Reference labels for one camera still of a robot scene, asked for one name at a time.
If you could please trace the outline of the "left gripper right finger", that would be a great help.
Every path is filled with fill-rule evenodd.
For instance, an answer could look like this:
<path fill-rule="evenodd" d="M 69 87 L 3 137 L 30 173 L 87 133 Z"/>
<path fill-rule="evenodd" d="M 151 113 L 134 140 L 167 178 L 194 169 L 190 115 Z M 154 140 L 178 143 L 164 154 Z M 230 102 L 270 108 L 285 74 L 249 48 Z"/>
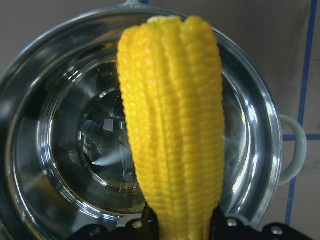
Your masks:
<path fill-rule="evenodd" d="M 261 231 L 246 225 L 237 216 L 226 215 L 218 206 L 211 219 L 212 240 L 311 240 L 307 235 L 282 224 L 265 225 Z"/>

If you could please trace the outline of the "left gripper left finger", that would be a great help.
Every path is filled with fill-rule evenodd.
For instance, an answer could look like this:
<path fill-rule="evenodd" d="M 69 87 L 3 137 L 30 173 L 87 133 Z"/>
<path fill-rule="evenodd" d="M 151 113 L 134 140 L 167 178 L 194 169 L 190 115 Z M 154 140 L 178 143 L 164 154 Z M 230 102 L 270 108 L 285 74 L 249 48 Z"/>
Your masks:
<path fill-rule="evenodd" d="M 160 238 L 158 218 L 145 205 L 140 218 L 129 220 L 124 226 L 109 231 L 99 224 L 89 224 L 68 237 L 69 240 L 158 240 Z"/>

